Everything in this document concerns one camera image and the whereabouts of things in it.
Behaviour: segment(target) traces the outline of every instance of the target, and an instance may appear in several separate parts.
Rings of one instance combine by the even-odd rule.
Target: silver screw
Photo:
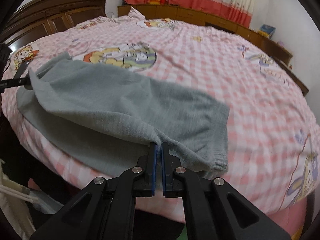
[[[176,172],[179,174],[183,174],[186,172],[186,169],[184,167],[178,167],[176,168]]]
[[[133,173],[140,173],[141,171],[142,171],[142,168],[141,168],[141,167],[138,167],[138,166],[137,166],[137,167],[133,167],[133,168],[132,168],[132,172],[133,172]]]
[[[218,186],[221,186],[224,184],[223,178],[215,178],[213,182]]]
[[[93,182],[97,185],[100,185],[104,182],[104,178],[103,177],[96,177]]]

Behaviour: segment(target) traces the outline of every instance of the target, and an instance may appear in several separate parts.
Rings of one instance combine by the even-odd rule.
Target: dark brown headboard
[[[106,0],[33,0],[13,14],[0,35],[0,42],[15,51],[41,37],[106,16],[105,3]]]

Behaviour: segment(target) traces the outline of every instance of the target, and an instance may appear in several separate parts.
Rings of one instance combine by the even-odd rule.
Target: gingham pattern
[[[239,48],[262,51],[238,35],[183,22],[176,22],[173,31],[146,29],[137,26],[139,20],[141,15],[133,11],[131,17],[104,19],[86,29],[40,38],[36,41],[40,52],[29,66],[35,71],[65,50],[76,56],[125,42],[148,43],[157,52],[157,61],[140,74],[200,89],[230,106],[228,171],[223,177],[263,212],[284,209],[293,198],[285,197],[290,182],[303,174],[304,163],[297,164],[298,156],[310,153],[309,146],[302,152],[295,134],[301,129],[310,133],[313,151],[319,153],[320,128],[298,86],[284,71],[289,90],[261,75],[260,65],[244,59]],[[7,71],[5,78],[12,75]],[[110,178],[41,135],[18,111],[16,91],[5,91],[2,109],[28,152],[78,188],[96,176]],[[184,222],[181,199],[165,199],[159,191],[153,198],[138,199],[136,207]]]

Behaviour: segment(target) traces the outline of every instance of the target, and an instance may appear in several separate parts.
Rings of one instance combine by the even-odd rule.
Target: wrinkled bedsheet
[[[156,60],[141,65],[145,55],[141,50],[128,53],[132,44],[150,48],[146,53],[155,52]],[[227,104],[228,168],[217,175],[263,212],[293,205],[318,185],[320,128],[314,114],[292,79],[242,37],[170,19],[146,21],[132,10],[129,16],[99,17],[40,38],[22,53],[13,53],[4,78],[13,77],[22,54],[33,57],[29,67],[35,71],[64,51],[199,89]],[[2,110],[31,155],[78,188],[97,176],[110,178],[41,135],[18,111],[16,91],[2,94]],[[153,198],[138,198],[136,208],[184,222],[182,200],[166,199],[161,191]]]

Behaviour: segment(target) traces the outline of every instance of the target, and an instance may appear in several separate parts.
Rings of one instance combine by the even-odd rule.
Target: folded garment
[[[67,52],[17,92],[19,111],[49,141],[82,163],[119,176],[168,142],[193,171],[227,167],[229,108],[209,95],[113,65],[73,61]]]

